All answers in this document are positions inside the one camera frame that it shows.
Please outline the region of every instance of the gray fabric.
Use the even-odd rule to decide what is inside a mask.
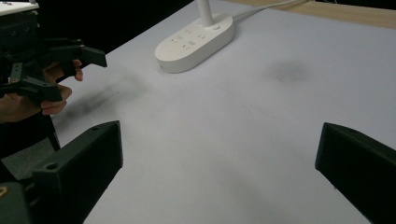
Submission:
[[[1,159],[1,162],[17,180],[21,180],[30,178],[32,169],[54,152],[50,140],[45,138],[31,147]]]

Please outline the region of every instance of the white table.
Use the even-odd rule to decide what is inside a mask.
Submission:
[[[315,159],[324,122],[396,148],[396,30],[266,9],[203,63],[166,73],[155,48],[197,18],[192,2],[108,53],[108,68],[64,81],[61,145],[121,124],[124,165],[85,223],[369,223]]]

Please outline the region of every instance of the human hand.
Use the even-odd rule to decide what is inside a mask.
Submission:
[[[81,61],[74,60],[73,64],[77,72],[75,79],[77,81],[82,81],[83,73],[79,68],[81,66]],[[64,109],[67,104],[66,100],[72,94],[72,90],[64,85],[56,83],[56,79],[64,75],[61,66],[58,63],[53,63],[44,69],[43,73],[49,83],[58,86],[59,92],[63,98],[62,101],[43,101],[40,105],[37,105],[34,104],[29,97],[19,96],[17,93],[5,94],[5,96],[0,99],[0,123],[18,122],[33,116],[40,110],[43,115],[53,115],[60,113]]]

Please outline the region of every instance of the white cable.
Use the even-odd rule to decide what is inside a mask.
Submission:
[[[273,3],[273,4],[270,4],[270,5],[265,5],[265,6],[262,6],[262,7],[254,7],[251,10],[248,10],[248,11],[233,15],[233,19],[245,16],[247,14],[253,14],[253,13],[256,13],[258,11],[261,11],[261,10],[264,10],[266,8],[269,8],[269,7],[278,7],[278,6],[286,5],[286,4],[289,4],[289,3],[292,3],[292,2],[297,2],[297,1],[301,1],[301,0],[289,0],[289,1],[284,1],[284,2],[280,2],[280,3]]]

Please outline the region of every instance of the wooden surface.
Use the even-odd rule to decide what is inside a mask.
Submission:
[[[252,6],[265,6],[284,0],[226,0]],[[396,11],[373,7],[356,7],[340,4],[322,3],[309,0],[301,0],[289,5],[275,7],[280,10],[302,13],[305,15],[318,16],[339,21],[356,22],[396,29]]]

